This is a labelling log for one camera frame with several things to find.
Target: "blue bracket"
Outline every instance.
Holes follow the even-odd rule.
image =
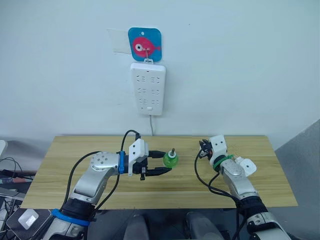
[[[125,151],[120,151],[120,164],[119,164],[119,174],[125,172]]]
[[[72,223],[72,224],[78,224],[80,226],[89,226],[90,222],[89,221],[85,221],[85,220],[81,220],[81,219],[77,219],[77,218],[73,218],[73,217],[69,217],[66,215],[63,215],[59,209],[55,208],[52,210],[51,215],[57,217],[58,219],[64,220],[68,223]]]

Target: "blue sticker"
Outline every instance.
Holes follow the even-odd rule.
[[[154,62],[162,58],[161,32],[156,28],[132,27],[128,31],[132,57],[143,62],[147,57]]]

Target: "pink fish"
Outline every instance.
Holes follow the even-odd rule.
[[[160,46],[153,45],[153,43],[144,36],[137,37],[133,41],[132,47],[135,54],[142,58],[147,57],[146,50],[148,51],[148,55],[150,56],[156,49],[159,51],[161,49]]]

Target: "wooden table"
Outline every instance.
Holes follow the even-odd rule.
[[[168,152],[175,148],[179,163],[172,171],[161,176],[120,176],[119,185],[103,205],[104,209],[176,209],[176,208],[234,208],[227,197],[212,194],[196,178],[194,160],[203,136],[142,136],[150,150]],[[296,199],[266,136],[226,136],[229,154],[253,160],[257,172],[249,177],[267,207],[297,206]],[[57,136],[46,154],[33,183],[22,203],[22,208],[60,208],[63,202],[69,173],[75,162],[93,151],[118,152],[122,136]],[[124,150],[134,141],[128,136]],[[162,159],[150,158],[149,167],[163,166]],[[72,186],[85,172],[89,158],[76,169]],[[207,182],[216,174],[207,158],[198,161],[198,172]],[[103,199],[115,183],[112,176]],[[228,191],[222,176],[213,184]]]

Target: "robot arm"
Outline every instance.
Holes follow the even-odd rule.
[[[162,158],[164,155],[165,152],[162,151],[149,151],[148,144],[140,138],[130,145],[128,155],[124,151],[100,151],[93,155],[88,169],[74,186],[61,210],[52,211],[55,218],[42,240],[49,240],[53,235],[81,239],[92,220],[95,205],[98,204],[108,179],[126,173],[129,176],[141,174],[141,180],[145,180],[145,176],[165,174],[171,168],[148,169],[148,157]]]
[[[250,159],[228,155],[223,135],[211,137],[200,142],[200,158],[208,157],[210,165],[220,172],[228,185],[231,195],[239,201],[237,208],[246,218],[247,231],[252,240],[290,240],[286,231],[277,222],[259,197],[258,191],[247,178],[257,167]]]

